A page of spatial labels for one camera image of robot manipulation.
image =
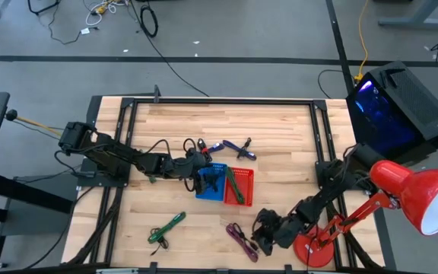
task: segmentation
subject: gray floor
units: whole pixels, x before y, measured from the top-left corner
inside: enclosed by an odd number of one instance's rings
[[[53,0],[32,2],[38,8]],[[345,51],[352,60],[363,58],[357,34],[363,4],[364,0],[334,0]],[[433,53],[424,47],[438,42],[438,30],[382,28],[376,23],[379,16],[410,15],[419,4],[369,2],[363,33],[370,60],[432,61]],[[338,59],[324,1],[170,0],[152,2],[152,6],[160,23],[154,42],[165,56]],[[74,39],[85,27],[86,14],[81,1],[64,0],[52,25],[54,35]],[[438,17],[438,9],[433,16]],[[157,56],[144,34],[136,33],[139,27],[123,7],[118,7],[116,14],[106,13],[100,30],[67,46],[49,38],[46,25],[51,20],[51,12],[37,18],[27,10],[26,1],[12,0],[0,20],[0,56]],[[212,96],[305,98],[324,97],[317,75],[323,69],[340,69],[336,65],[227,63],[175,63],[173,67]],[[438,98],[438,68],[412,71]],[[351,73],[357,74],[357,68],[351,67]],[[0,62],[0,91],[11,94],[9,107],[51,126],[84,120],[91,95],[150,92],[155,84],[165,95],[197,95],[163,63]],[[323,75],[322,85],[332,97],[346,96],[341,74]],[[0,174],[59,172],[62,167],[52,157],[56,149],[52,139],[3,123]],[[79,161],[68,160],[70,164]],[[422,167],[438,167],[438,152],[414,168]],[[386,214],[398,269],[438,273],[438,235],[421,237],[401,212]],[[25,267],[45,253],[57,237],[11,237],[2,260],[11,268]],[[61,243],[39,266],[57,264],[62,249]]]

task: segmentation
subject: red basket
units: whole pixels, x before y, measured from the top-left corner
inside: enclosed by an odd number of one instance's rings
[[[249,170],[245,168],[237,168],[237,167],[232,167],[231,170],[233,170],[234,172],[237,187],[244,195],[244,205],[241,205],[237,202],[236,195],[234,194],[233,186],[231,186],[231,182],[227,177],[226,177],[226,193],[224,195],[224,203],[228,205],[252,206],[252,185],[254,183],[253,170]]]

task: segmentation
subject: blue basket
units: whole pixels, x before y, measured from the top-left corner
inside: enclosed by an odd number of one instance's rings
[[[226,188],[226,164],[212,163],[212,167],[205,167],[198,171],[202,176],[205,174],[216,173],[219,177],[216,180],[217,192],[212,189],[212,186],[208,186],[205,192],[201,195],[195,194],[197,199],[209,199],[214,201],[224,201],[224,189]]]

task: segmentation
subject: blue light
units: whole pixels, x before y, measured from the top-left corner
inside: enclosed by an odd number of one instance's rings
[[[356,102],[356,105],[359,107],[359,109],[361,110],[361,112],[364,112],[364,108],[363,108],[363,106],[361,106],[361,104],[359,104],[359,102],[358,101],[355,101]]]
[[[363,84],[363,86],[361,87],[361,89],[359,91],[364,91],[365,89],[371,87],[373,85],[373,83],[371,81],[367,81],[366,83]]]

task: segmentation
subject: green cable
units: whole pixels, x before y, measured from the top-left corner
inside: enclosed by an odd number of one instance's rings
[[[231,186],[233,186],[234,194],[236,195],[236,200],[240,205],[244,205],[244,196],[240,191],[240,188],[237,187],[236,178],[234,177],[234,172],[230,167],[226,169],[227,179],[231,182]]]

